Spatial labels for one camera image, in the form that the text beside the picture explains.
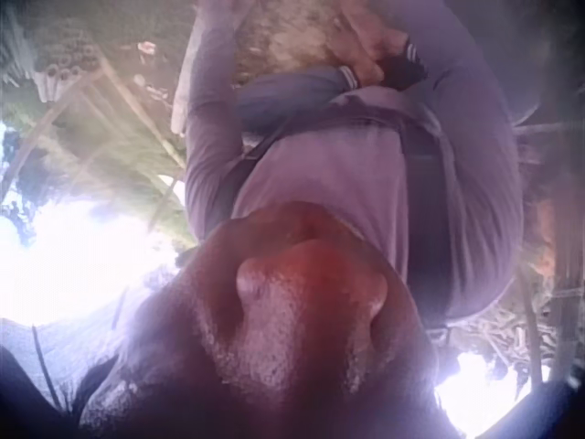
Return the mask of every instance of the person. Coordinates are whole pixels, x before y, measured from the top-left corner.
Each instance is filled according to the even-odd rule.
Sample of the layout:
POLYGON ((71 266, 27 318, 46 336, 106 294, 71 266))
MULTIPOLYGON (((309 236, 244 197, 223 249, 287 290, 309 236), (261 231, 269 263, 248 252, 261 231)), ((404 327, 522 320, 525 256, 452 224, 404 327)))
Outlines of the person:
POLYGON ((233 5, 199 8, 186 210, 201 244, 82 382, 76 428, 458 437, 426 329, 481 312, 511 279, 522 209, 509 96, 442 0, 341 0, 351 30, 331 47, 345 66, 236 93, 233 5), (424 79, 376 85, 396 57, 424 79), (245 155, 242 133, 263 139, 245 155))

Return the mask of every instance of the black strap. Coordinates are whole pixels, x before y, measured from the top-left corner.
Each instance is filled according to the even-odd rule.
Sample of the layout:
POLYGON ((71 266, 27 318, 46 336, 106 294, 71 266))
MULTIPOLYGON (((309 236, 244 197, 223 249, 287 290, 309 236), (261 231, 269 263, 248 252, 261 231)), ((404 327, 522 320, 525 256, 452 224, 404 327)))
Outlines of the black strap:
POLYGON ((400 112, 366 106, 357 97, 349 97, 344 104, 329 104, 320 111, 289 119, 224 177, 207 211, 205 237, 231 218, 239 190, 278 140, 333 126, 372 123, 390 127, 400 136, 409 196, 409 289, 425 326, 441 327, 452 286, 447 191, 441 149, 432 134, 400 112))

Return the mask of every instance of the long sleeve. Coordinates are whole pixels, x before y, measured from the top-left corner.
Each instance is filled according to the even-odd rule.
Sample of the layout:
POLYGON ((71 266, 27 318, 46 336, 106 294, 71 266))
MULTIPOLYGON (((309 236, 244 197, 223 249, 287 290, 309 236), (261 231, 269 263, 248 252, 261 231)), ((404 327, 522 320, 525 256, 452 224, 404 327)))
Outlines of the long sleeve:
POLYGON ((194 61, 186 122, 186 210, 191 230, 203 236, 209 203, 241 156, 241 128, 231 88, 236 42, 233 18, 219 2, 205 2, 201 45, 194 61))
POLYGON ((505 99, 481 50, 442 0, 380 4, 417 46, 428 71, 425 103, 451 146, 451 315, 469 315, 502 293, 522 236, 517 148, 505 99))

